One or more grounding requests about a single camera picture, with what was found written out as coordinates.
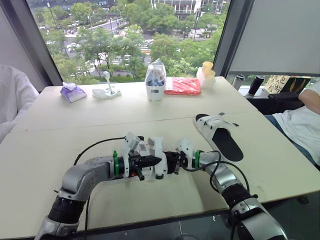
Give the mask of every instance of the white jacket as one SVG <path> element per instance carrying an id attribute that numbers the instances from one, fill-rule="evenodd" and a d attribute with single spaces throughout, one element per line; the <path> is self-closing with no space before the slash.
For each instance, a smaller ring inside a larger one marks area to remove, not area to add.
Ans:
<path id="1" fill-rule="evenodd" d="M 38 95 L 26 74 L 0 64 L 0 143 Z"/>

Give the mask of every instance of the jeans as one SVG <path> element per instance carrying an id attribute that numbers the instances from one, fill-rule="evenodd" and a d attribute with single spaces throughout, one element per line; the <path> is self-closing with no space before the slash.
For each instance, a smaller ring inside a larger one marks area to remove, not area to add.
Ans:
<path id="1" fill-rule="evenodd" d="M 282 130 L 281 126 L 279 125 L 279 123 L 277 122 L 277 120 L 275 119 L 274 116 L 272 115 L 264 115 L 266 117 L 266 119 L 269 120 L 270 123 L 272 123 L 283 135 L 285 135 L 285 137 L 315 166 L 317 166 L 316 162 L 314 161 L 314 159 L 312 158 L 312 156 L 310 155 L 310 153 L 302 146 L 300 146 L 299 144 L 296 144 L 294 141 L 292 141 L 286 134 L 285 132 Z"/>

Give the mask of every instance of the black bottle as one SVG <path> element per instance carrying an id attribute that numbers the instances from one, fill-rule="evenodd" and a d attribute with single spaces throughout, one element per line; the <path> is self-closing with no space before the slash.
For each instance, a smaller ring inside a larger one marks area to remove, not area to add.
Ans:
<path id="1" fill-rule="evenodd" d="M 261 84 L 264 82 L 265 78 L 266 78 L 265 76 L 261 76 L 261 75 L 255 76 L 253 82 L 251 83 L 248 95 L 254 96 L 258 91 L 259 87 L 261 86 Z"/>

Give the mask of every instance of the black cable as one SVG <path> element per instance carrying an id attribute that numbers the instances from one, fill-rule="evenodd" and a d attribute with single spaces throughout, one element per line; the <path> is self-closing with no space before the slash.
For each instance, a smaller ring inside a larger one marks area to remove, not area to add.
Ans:
<path id="1" fill-rule="evenodd" d="M 217 164 L 216 164 L 213 172 L 212 172 L 211 175 L 210 175 L 210 180 L 209 180 L 209 181 L 210 181 L 210 186 L 211 186 L 211 187 L 213 188 L 213 190 L 215 190 L 217 193 L 219 193 L 219 191 L 218 191 L 218 189 L 215 188 L 214 184 L 212 183 L 212 180 L 213 180 L 214 175 L 215 175 L 216 171 L 218 170 L 218 167 L 219 167 L 219 165 L 220 165 L 220 163 L 221 163 L 221 153 L 220 153 L 219 151 L 218 151 L 218 153 L 219 153 L 219 159 L 218 159 L 218 161 L 217 161 Z"/>
<path id="2" fill-rule="evenodd" d="M 89 217 L 89 203 L 90 203 L 90 197 L 88 198 L 88 201 L 86 202 L 86 208 L 85 208 L 85 223 L 84 223 L 84 238 L 83 238 L 83 240 L 86 240 L 86 239 L 87 239 L 88 217 Z"/>
<path id="3" fill-rule="evenodd" d="M 234 240 L 235 231 L 236 231 L 236 224 L 232 226 L 230 240 Z"/>
<path id="4" fill-rule="evenodd" d="M 96 143 L 92 144 L 91 146 L 88 146 L 85 150 L 83 150 L 83 151 L 76 157 L 73 165 L 77 165 L 77 163 L 78 163 L 79 159 L 81 158 L 81 156 L 82 156 L 86 151 L 88 151 L 90 148 L 92 148 L 93 146 L 98 145 L 98 144 L 100 144 L 100 143 L 107 142 L 107 141 L 121 140 L 121 139 L 125 139 L 125 136 L 123 136 L 123 137 L 109 138 L 109 139 L 97 141 Z"/>
<path id="5" fill-rule="evenodd" d="M 96 143 L 88 146 L 85 150 L 83 150 L 75 159 L 73 166 L 77 165 L 79 159 L 81 158 L 81 156 L 88 151 L 90 148 L 94 147 L 95 145 L 104 143 L 104 142 L 108 142 L 108 141 L 112 141 L 112 140 L 121 140 L 121 139 L 125 139 L 125 136 L 123 137 L 115 137 L 115 138 L 109 138 L 109 139 L 105 139 L 105 140 L 101 140 L 101 141 L 97 141 Z M 88 232 L 88 216 L 89 216 L 89 203 L 90 203 L 90 197 L 88 198 L 87 202 L 86 202 L 86 208 L 85 208 L 85 223 L 84 223 L 84 240 L 87 239 L 87 232 Z"/>
<path id="6" fill-rule="evenodd" d="M 242 175 L 242 177 L 243 177 L 243 179 L 244 179 L 244 181 L 245 181 L 246 189 L 247 189 L 248 193 L 250 193 L 249 182 L 248 182 L 248 180 L 247 180 L 246 175 L 244 174 L 244 172 L 241 171 L 241 169 L 240 169 L 239 167 L 237 167 L 236 165 L 234 165 L 234 164 L 231 163 L 231 162 L 221 161 L 221 163 L 222 163 L 222 164 L 229 164 L 229 165 L 231 165 L 232 167 L 236 168 L 236 169 L 239 171 L 239 173 L 241 173 L 241 175 Z"/>
<path id="7" fill-rule="evenodd" d="M 182 166 L 182 168 L 183 168 L 184 170 L 186 170 L 187 172 L 196 172 L 196 171 L 205 169 L 206 167 L 208 167 L 208 166 L 210 166 L 210 165 L 213 165 L 213 164 L 216 164 L 217 162 L 219 162 L 219 161 L 221 160 L 221 153 L 220 153 L 219 151 L 216 151 L 216 150 L 215 150 L 215 151 L 212 151 L 212 152 L 218 153 L 218 155 L 219 155 L 218 161 L 213 161 L 213 162 L 207 163 L 207 164 L 202 165 L 202 166 L 200 166 L 200 167 L 198 167 L 198 168 L 195 168 L 195 169 L 188 169 L 188 168 L 186 168 L 183 164 L 181 164 L 180 166 Z"/>
<path id="8" fill-rule="evenodd" d="M 231 165 L 231 166 L 233 166 L 234 168 L 236 168 L 236 169 L 239 171 L 239 173 L 241 173 L 241 175 L 242 175 L 242 177 L 243 177 L 243 179 L 244 179 L 244 181 L 245 181 L 246 189 L 247 189 L 247 191 L 250 193 L 249 182 L 248 182 L 248 180 L 247 180 L 246 175 L 244 174 L 244 172 L 241 171 L 241 169 L 240 169 L 239 167 L 237 167 L 236 165 L 234 165 L 234 164 L 231 163 L 231 162 L 221 161 L 221 154 L 220 154 L 220 152 L 219 152 L 219 151 L 214 151 L 214 152 L 215 152 L 215 153 L 219 153 L 219 160 L 218 160 L 218 161 L 210 162 L 210 163 L 208 163 L 208 164 L 205 164 L 205 165 L 203 165 L 203 166 L 201 166 L 201 167 L 198 167 L 198 168 L 195 168 L 195 169 L 188 169 L 188 168 L 186 168 L 183 164 L 181 164 L 181 166 L 182 166 L 182 168 L 183 168 L 184 170 L 186 170 L 186 171 L 188 171 L 188 172 L 195 172 L 195 171 L 198 171 L 198 170 L 202 170 L 202 169 L 204 169 L 204 168 L 206 168 L 206 167 L 208 167 L 208 166 L 210 166 L 210 165 L 217 164 L 217 165 L 215 166 L 213 172 L 212 172 L 211 175 L 210 175 L 210 186 L 211 186 L 217 193 L 219 193 L 219 191 L 215 188 L 215 186 L 214 186 L 213 183 L 212 183 L 213 177 L 214 177 L 214 175 L 215 175 L 215 173 L 216 173 L 216 171 L 217 171 L 217 169 L 218 169 L 218 167 L 219 167 L 219 164 L 228 164 L 228 165 Z"/>

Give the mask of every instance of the green ring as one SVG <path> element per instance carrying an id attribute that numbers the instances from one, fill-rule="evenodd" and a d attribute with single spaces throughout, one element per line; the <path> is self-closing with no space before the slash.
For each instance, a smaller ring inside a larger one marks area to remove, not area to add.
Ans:
<path id="1" fill-rule="evenodd" d="M 194 155 L 194 168 L 197 169 L 199 167 L 199 157 L 200 157 L 200 150 L 195 152 Z"/>
<path id="2" fill-rule="evenodd" d="M 116 151 L 113 151 L 113 160 L 114 160 L 114 175 L 119 175 L 119 161 L 118 154 Z"/>

